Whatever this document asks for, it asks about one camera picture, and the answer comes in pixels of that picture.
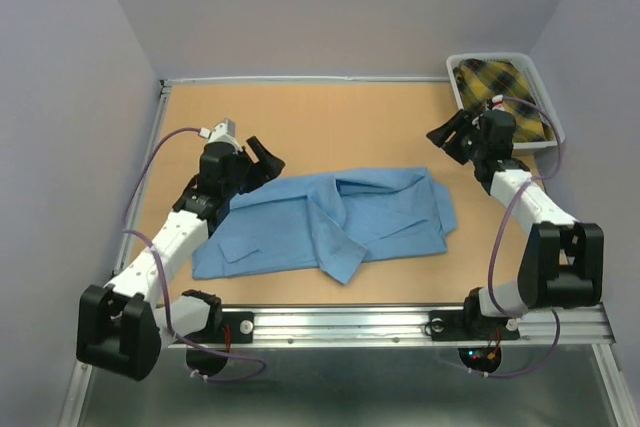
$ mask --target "yellow and black plaid fabric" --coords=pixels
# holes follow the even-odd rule
[[[467,59],[460,62],[453,72],[465,110],[481,113],[487,101],[500,94],[535,103],[525,75],[511,62]],[[553,133],[531,107],[512,101],[505,101],[504,107],[516,118],[514,143],[553,139]]]

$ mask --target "gray wall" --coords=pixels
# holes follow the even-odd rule
[[[529,51],[559,0],[120,0],[161,78],[436,75]]]
[[[0,0],[0,425],[57,425],[157,81],[117,0]]]
[[[604,228],[605,305],[640,408],[640,0],[562,0],[532,56],[567,135],[548,189]]]

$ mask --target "blue cloth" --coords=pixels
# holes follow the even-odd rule
[[[363,261],[446,252],[455,227],[448,189],[424,167],[279,178],[232,200],[193,277],[319,266],[346,284]]]

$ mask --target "wooden table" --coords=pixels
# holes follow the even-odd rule
[[[162,135],[183,126],[236,122],[241,143],[256,135],[287,163],[283,175],[354,167],[427,166],[453,197],[458,228],[446,254],[369,262],[348,285],[319,269],[228,279],[191,278],[191,262],[171,284],[175,298],[195,288],[233,304],[347,304],[462,302],[486,285],[493,241],[504,214],[473,177],[433,146],[425,134],[455,112],[449,84],[226,84],[172,89]],[[138,221],[155,235],[187,181],[197,172],[203,142],[194,134],[170,140],[158,155]],[[533,167],[532,158],[524,158]],[[515,276],[524,233],[509,222],[498,258],[496,281]],[[134,254],[141,249],[136,244]]]

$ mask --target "white plastic bin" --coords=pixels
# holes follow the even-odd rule
[[[526,155],[532,154],[540,149],[544,149],[546,147],[554,147],[558,145],[557,141],[562,143],[564,141],[564,130],[560,125],[560,121],[558,120],[558,116],[556,115],[556,111],[553,108],[553,104],[551,103],[551,99],[549,99],[549,94],[547,94],[547,90],[544,88],[542,84],[542,79],[540,79],[540,74],[536,70],[535,65],[533,65],[533,61],[528,55],[520,54],[517,52],[490,52],[490,53],[479,53],[479,54],[460,54],[460,55],[452,55],[447,59],[447,71],[449,72],[449,80],[451,81],[451,87],[453,88],[453,94],[456,97],[456,103],[458,104],[458,109],[463,109],[462,99],[460,98],[460,92],[458,91],[458,85],[456,84],[456,78],[453,74],[453,69],[458,66],[458,64],[466,59],[479,59],[479,60],[505,60],[511,62],[516,69],[522,72],[527,78],[527,82],[529,83],[529,90],[531,92],[531,96],[535,100],[535,103],[538,107],[540,107],[546,114],[549,116],[554,126],[558,130],[559,139],[555,140],[547,140],[544,142],[520,142],[515,143],[513,145],[513,153],[515,155]]]

